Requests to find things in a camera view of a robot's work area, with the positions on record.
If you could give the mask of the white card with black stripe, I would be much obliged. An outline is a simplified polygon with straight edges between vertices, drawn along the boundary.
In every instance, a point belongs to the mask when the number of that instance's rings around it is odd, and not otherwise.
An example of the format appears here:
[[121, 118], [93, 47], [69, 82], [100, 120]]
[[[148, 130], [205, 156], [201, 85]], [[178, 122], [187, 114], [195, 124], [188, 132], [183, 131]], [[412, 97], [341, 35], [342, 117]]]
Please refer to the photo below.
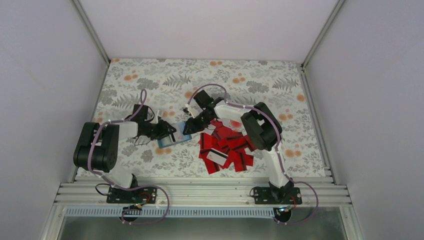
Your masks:
[[173, 144], [173, 143], [180, 142], [182, 140], [183, 140], [183, 135], [179, 131], [172, 133], [163, 139], [163, 141], [166, 144]]

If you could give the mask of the teal card holder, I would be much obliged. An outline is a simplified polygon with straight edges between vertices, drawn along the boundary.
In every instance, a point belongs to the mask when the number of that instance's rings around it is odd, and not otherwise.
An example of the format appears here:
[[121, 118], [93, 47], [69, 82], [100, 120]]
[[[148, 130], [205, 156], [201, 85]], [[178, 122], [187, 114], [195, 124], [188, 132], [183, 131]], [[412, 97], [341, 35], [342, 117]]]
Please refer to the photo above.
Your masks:
[[188, 135], [183, 134], [185, 125], [186, 123], [184, 121], [172, 124], [171, 127], [175, 129], [175, 131], [171, 132], [166, 137], [159, 139], [157, 141], [158, 147], [160, 149], [165, 149], [170, 146], [178, 145], [178, 144], [191, 140], [192, 136], [190, 134]]

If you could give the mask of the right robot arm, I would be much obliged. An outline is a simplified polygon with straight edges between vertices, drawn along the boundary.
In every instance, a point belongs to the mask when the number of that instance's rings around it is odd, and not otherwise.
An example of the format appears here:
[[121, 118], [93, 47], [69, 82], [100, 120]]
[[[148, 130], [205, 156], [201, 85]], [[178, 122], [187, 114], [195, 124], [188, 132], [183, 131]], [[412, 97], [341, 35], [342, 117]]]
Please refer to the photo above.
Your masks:
[[225, 97], [212, 99], [204, 90], [194, 94], [194, 100], [202, 109], [195, 117], [190, 117], [183, 129], [184, 135], [198, 133], [215, 119], [228, 119], [242, 123], [249, 140], [257, 150], [262, 151], [269, 171], [269, 189], [274, 202], [284, 203], [294, 187], [286, 173], [279, 145], [282, 127], [268, 106], [259, 102], [256, 105], [239, 105]]

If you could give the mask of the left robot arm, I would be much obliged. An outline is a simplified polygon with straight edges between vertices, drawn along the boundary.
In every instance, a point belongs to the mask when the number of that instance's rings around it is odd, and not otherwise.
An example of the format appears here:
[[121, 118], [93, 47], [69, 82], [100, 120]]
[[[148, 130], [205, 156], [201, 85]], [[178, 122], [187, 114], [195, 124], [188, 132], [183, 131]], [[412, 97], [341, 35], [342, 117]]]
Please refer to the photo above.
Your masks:
[[161, 140], [177, 132], [163, 119], [155, 122], [148, 119], [149, 107], [135, 104], [132, 114], [121, 120], [103, 124], [84, 123], [73, 154], [73, 163], [78, 168], [102, 178], [111, 187], [119, 189], [119, 196], [131, 203], [139, 197], [139, 188], [134, 174], [118, 164], [119, 141], [147, 137]]

